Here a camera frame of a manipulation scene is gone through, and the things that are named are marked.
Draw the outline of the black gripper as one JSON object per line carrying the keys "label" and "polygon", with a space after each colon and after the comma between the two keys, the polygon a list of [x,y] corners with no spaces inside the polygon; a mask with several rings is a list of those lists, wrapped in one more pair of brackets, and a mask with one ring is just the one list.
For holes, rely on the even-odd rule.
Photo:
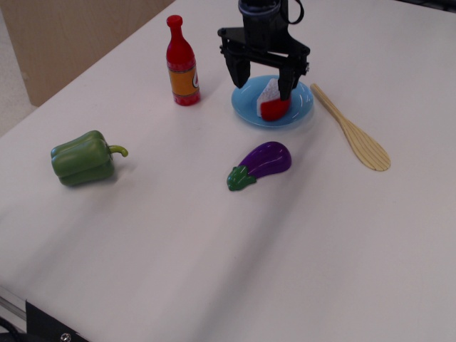
{"label": "black gripper", "polygon": [[271,66],[279,69],[280,99],[288,100],[309,69],[310,48],[289,33],[289,26],[304,18],[304,8],[298,8],[294,20],[289,18],[287,6],[240,6],[239,12],[242,26],[224,27],[217,32],[233,84],[244,86],[250,77],[251,63]]}

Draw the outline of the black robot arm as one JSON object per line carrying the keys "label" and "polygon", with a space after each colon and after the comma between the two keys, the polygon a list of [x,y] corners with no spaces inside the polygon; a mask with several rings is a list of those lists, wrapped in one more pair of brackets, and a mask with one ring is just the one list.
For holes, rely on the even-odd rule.
{"label": "black robot arm", "polygon": [[299,15],[289,18],[288,1],[239,1],[243,26],[220,28],[221,54],[233,84],[242,88],[249,80],[251,64],[258,63],[279,71],[280,99],[287,100],[301,76],[309,69],[310,48],[289,33],[290,25],[304,18],[304,6],[298,1]]}

